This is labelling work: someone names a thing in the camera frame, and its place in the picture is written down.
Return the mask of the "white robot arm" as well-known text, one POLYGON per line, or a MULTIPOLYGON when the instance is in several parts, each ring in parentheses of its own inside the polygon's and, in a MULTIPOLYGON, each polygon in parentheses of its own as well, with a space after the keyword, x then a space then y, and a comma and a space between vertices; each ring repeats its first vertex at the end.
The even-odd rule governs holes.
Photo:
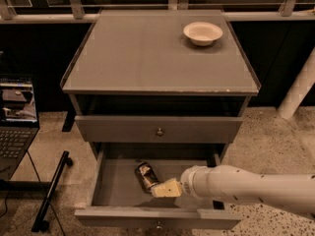
POLYGON ((308 219, 315 216, 313 174, 257 174, 231 165, 195 165, 179 181, 171 178, 154 185, 150 192, 156 198, 186 194, 230 204, 263 204, 308 219))

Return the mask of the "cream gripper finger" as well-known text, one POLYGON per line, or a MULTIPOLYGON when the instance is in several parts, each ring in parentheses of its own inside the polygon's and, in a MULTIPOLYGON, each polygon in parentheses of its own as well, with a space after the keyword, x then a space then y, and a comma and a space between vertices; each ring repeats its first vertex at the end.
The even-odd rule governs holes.
POLYGON ((154 185, 151 188, 151 192, 156 198, 176 198, 182 195, 182 188, 175 178, 171 178, 163 183, 154 185))

